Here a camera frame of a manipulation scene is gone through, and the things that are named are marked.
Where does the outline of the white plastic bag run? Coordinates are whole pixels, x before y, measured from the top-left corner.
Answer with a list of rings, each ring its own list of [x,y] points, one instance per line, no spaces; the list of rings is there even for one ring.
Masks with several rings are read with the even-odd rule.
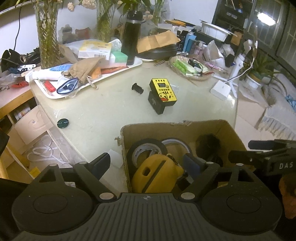
[[[207,47],[203,50],[203,55],[205,60],[216,67],[225,68],[225,59],[218,47],[215,44],[215,41],[212,40],[209,42]]]

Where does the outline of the white power bank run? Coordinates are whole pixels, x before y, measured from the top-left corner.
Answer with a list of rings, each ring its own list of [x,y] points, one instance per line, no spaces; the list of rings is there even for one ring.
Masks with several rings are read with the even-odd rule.
[[[210,93],[220,100],[226,100],[230,94],[231,87],[225,84],[223,81],[218,80],[217,83],[212,87]]]

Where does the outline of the black cylindrical lens piece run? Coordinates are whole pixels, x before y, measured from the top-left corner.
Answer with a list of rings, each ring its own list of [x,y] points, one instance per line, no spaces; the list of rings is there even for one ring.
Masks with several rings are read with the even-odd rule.
[[[139,86],[137,83],[134,83],[132,85],[132,90],[136,91],[139,94],[143,94],[144,92],[144,89],[141,86]]]

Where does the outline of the yellow duck tape measure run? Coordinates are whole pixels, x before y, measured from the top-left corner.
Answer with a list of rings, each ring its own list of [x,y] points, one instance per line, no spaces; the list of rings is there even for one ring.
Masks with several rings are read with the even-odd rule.
[[[177,180],[184,174],[184,169],[171,158],[154,154],[140,165],[132,177],[134,193],[169,193]]]

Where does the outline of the beige drawstring pouch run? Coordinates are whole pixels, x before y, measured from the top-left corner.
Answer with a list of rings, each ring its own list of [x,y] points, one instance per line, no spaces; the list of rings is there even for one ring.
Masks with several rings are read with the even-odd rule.
[[[78,78],[78,80],[83,85],[89,83],[91,87],[97,89],[97,87],[92,83],[93,80],[89,77],[89,73],[92,71],[93,68],[100,67],[102,60],[104,60],[104,58],[102,57],[82,59],[73,64],[68,72],[73,78]]]

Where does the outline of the white plastic bowl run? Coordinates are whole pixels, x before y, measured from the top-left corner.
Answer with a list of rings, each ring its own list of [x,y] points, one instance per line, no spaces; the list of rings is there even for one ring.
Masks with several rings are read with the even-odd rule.
[[[224,28],[221,28],[217,25],[207,23],[203,20],[201,20],[201,32],[209,37],[212,37],[214,39],[219,40],[220,42],[225,42],[226,38],[229,35],[233,35],[237,37],[236,34],[230,32],[229,30],[226,30]]]

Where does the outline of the yellow duck adapter box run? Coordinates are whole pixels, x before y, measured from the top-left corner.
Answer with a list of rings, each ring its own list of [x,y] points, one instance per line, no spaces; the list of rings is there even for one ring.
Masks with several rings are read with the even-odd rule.
[[[176,95],[166,78],[152,78],[149,86],[165,106],[173,106],[177,102]]]

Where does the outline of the small black box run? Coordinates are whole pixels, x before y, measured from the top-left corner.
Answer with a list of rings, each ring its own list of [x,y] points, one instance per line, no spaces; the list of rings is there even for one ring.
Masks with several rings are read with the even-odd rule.
[[[163,114],[166,104],[152,91],[149,92],[148,101],[158,115]]]

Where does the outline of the pink bottle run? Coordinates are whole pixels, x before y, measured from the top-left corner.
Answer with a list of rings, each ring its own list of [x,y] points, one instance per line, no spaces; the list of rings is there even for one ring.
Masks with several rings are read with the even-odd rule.
[[[196,45],[196,48],[195,48],[194,54],[195,54],[195,55],[199,55],[199,52],[201,51],[202,47],[203,47],[203,43],[199,42],[199,43]]]

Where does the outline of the glass vase with plants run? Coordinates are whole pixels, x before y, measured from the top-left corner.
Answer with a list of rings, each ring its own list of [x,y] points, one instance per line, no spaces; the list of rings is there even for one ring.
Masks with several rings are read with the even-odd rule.
[[[60,63],[57,18],[61,6],[63,6],[63,1],[35,1],[33,4],[42,69],[47,69]]]
[[[114,0],[98,0],[97,3],[97,21],[96,35],[97,39],[102,42],[111,40],[111,28],[114,13],[117,7],[117,2]]]

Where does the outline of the black thermos bottle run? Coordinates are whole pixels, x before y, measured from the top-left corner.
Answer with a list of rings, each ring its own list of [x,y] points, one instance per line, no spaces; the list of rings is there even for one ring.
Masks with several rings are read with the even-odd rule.
[[[141,11],[129,11],[125,22],[121,52],[127,56],[127,65],[133,65],[137,52],[143,14]]]

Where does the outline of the middle glass vase with plants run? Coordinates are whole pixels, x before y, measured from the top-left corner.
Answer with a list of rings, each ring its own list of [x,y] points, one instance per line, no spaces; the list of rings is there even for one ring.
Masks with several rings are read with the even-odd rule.
[[[102,42],[111,40],[111,28],[114,13],[117,7],[117,2],[114,0],[98,0],[97,3],[97,21],[96,35],[97,39]]]

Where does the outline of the black tape roll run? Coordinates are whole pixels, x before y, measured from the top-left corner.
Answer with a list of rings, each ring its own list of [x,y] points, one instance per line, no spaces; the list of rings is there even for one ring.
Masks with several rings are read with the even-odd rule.
[[[126,154],[127,166],[130,175],[133,175],[138,166],[138,158],[141,154],[148,154],[148,157],[153,154],[166,155],[168,150],[166,146],[159,140],[154,138],[144,138],[132,144]]]

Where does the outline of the red envelope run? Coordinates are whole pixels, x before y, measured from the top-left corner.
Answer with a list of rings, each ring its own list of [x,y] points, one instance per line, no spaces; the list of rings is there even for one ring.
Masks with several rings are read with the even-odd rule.
[[[102,74],[110,74],[128,68],[128,66],[101,69]]]

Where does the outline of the green tissue pack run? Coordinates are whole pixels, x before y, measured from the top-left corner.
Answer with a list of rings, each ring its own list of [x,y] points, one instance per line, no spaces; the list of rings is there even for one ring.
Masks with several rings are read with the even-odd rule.
[[[121,51],[113,51],[110,54],[109,62],[111,66],[121,67],[126,66],[128,56]]]

